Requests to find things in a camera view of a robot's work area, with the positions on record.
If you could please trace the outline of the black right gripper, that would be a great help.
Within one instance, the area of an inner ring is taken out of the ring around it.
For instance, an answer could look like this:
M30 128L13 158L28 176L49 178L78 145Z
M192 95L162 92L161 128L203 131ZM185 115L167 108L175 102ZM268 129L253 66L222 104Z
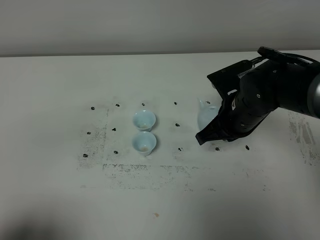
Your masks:
M199 145L244 138L275 109L272 87L263 71L254 68L259 62L241 60L207 75L222 102L218 115L195 135Z

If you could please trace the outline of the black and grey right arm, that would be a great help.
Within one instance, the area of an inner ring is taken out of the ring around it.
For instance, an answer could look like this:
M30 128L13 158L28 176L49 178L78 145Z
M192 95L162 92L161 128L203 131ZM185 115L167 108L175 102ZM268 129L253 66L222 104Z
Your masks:
M222 98L217 116L196 134L206 142L250 135L274 110L320 117L320 63L261 46L259 57L242 60L207 76Z

